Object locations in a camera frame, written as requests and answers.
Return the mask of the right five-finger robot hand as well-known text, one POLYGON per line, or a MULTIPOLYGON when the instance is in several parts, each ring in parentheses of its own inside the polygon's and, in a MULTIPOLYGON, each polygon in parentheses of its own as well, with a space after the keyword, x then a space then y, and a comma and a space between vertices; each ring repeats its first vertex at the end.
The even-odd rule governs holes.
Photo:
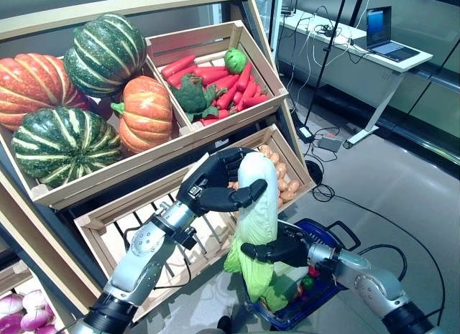
POLYGON ((308 252, 312 244, 313 239, 302 228, 278 221, 277 238, 274 241, 260 245, 243 243, 240 250, 259 262, 282 262, 292 267, 302 267, 308 265, 308 252))

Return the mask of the left five-finger robot hand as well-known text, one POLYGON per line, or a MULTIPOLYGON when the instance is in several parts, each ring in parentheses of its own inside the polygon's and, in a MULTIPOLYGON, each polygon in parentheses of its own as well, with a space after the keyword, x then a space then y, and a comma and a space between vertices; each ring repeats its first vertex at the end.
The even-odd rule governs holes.
POLYGON ((234 147, 208 157, 198 169, 183 180, 177 199, 197 216, 209 211, 234 212, 255 203, 267 188, 267 181, 257 178, 249 186, 239 183, 234 190, 228 187, 237 179, 240 164, 252 150, 234 147))

